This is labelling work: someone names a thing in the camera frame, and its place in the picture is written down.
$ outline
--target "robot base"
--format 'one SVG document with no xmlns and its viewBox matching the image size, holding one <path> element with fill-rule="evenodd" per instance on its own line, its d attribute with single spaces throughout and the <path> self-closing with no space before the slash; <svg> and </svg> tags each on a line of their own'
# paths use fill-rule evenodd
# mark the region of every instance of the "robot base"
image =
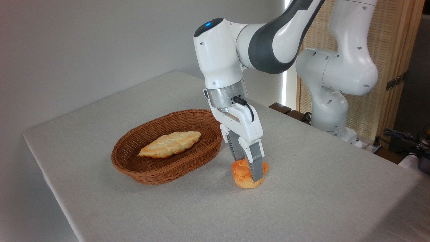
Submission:
<svg viewBox="0 0 430 242">
<path fill-rule="evenodd" d="M 337 138 L 340 138 L 341 140 L 344 140 L 360 148 L 363 145 L 363 143 L 358 139 L 357 133 L 353 129 L 350 129 L 348 127 L 344 127 L 339 131 L 326 133 L 336 136 Z"/>
</svg>

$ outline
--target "cable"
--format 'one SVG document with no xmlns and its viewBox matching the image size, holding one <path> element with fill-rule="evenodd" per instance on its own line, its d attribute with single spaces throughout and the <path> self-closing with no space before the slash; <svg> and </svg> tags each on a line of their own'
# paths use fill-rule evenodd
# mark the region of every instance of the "cable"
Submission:
<svg viewBox="0 0 430 242">
<path fill-rule="evenodd" d="M 312 113 L 311 112 L 306 112 L 306 113 L 304 113 L 303 119 L 301 121 L 302 122 L 307 121 L 308 123 L 310 123 L 311 119 L 312 119 Z"/>
<path fill-rule="evenodd" d="M 430 140 L 430 136 L 426 133 L 417 133 L 417 140 Z"/>
<path fill-rule="evenodd" d="M 423 140 L 428 139 L 427 135 L 424 134 L 425 137 L 421 139 L 419 137 L 419 134 L 422 134 L 422 133 L 418 133 L 417 138 L 414 138 L 410 133 L 407 133 L 407 132 L 398 132 L 392 129 L 384 129 L 383 131 L 384 137 L 394 137 L 397 139 L 401 139 L 404 142 L 410 143 L 414 146 L 426 146 L 427 148 L 430 148 L 430 145 L 428 144 L 428 142 L 423 142 Z"/>
<path fill-rule="evenodd" d="M 233 98 L 233 100 L 234 100 L 235 102 L 240 103 L 240 104 L 242 104 L 242 105 L 244 105 L 244 106 L 247 106 L 247 107 L 249 108 L 249 111 L 251 112 L 251 122 L 254 122 L 254 112 L 252 111 L 252 109 L 251 109 L 251 107 L 248 105 L 248 103 L 247 103 L 245 100 L 243 100 L 243 99 L 241 99 L 240 97 L 238 97 L 238 96 L 234 97 L 234 98 Z"/>
<path fill-rule="evenodd" d="M 390 144 L 390 145 L 393 145 L 393 146 L 395 146 L 395 147 L 397 147 L 397 148 L 399 148 L 399 149 L 402 149 L 402 150 L 405 150 L 405 151 L 408 151 L 408 152 L 410 152 L 410 153 L 414 153 L 415 155 L 421 155 L 421 156 L 424 156 L 425 158 L 427 158 L 427 159 L 430 159 L 430 157 L 428 156 L 428 153 L 426 153 L 426 152 L 423 152 L 423 150 L 422 149 L 420 149 L 420 148 L 415 148 L 415 149 L 410 149 L 410 148 L 406 148 L 406 147 L 403 147 L 403 146 L 399 146 L 399 145 L 397 145 L 397 144 L 394 144 L 394 143 L 392 143 L 392 142 L 390 142 L 390 141 L 388 141 L 388 140 L 384 140 L 384 139 L 382 139 L 381 137 L 379 137 L 379 136 L 376 136 L 379 140 L 382 140 L 382 141 L 384 141 L 385 143 L 387 143 L 387 144 Z"/>
</svg>

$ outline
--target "white wall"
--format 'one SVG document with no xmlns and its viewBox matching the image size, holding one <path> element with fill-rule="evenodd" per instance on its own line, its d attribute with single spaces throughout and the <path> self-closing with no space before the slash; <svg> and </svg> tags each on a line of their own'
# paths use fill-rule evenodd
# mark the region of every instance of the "white wall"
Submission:
<svg viewBox="0 0 430 242">
<path fill-rule="evenodd" d="M 0 241 L 76 241 L 23 131 L 173 70 L 202 78 L 192 39 L 199 25 L 217 17 L 267 22 L 282 6 L 280 0 L 1 1 Z M 255 101 L 280 101 L 278 75 L 250 70 L 245 80 Z"/>
</svg>

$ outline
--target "golden bread loaf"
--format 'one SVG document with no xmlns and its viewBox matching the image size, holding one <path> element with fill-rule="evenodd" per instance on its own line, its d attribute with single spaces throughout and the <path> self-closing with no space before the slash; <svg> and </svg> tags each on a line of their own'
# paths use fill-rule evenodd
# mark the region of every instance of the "golden bread loaf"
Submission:
<svg viewBox="0 0 430 242">
<path fill-rule="evenodd" d="M 163 135 L 140 150 L 138 156 L 147 156 L 155 159 L 169 158 L 173 154 L 181 154 L 191 148 L 200 138 L 197 131 L 174 132 Z"/>
<path fill-rule="evenodd" d="M 235 161 L 231 165 L 231 170 L 233 171 L 233 178 L 236 185 L 242 188 L 255 188 L 258 187 L 264 181 L 264 176 L 266 175 L 269 165 L 263 162 L 263 178 L 254 182 L 252 180 L 251 171 L 249 170 L 248 160 L 245 158 L 243 160 Z"/>
</svg>

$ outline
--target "table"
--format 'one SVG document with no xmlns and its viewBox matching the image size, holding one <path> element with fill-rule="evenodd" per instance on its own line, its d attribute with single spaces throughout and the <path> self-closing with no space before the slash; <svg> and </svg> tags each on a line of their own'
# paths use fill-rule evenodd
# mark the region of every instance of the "table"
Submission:
<svg viewBox="0 0 430 242">
<path fill-rule="evenodd" d="M 256 102 L 270 169 L 241 189 L 226 144 L 206 165 L 144 185 L 111 164 L 130 129 L 208 109 L 171 72 L 31 128 L 25 140 L 80 241 L 428 241 L 430 181 Z"/>
</svg>

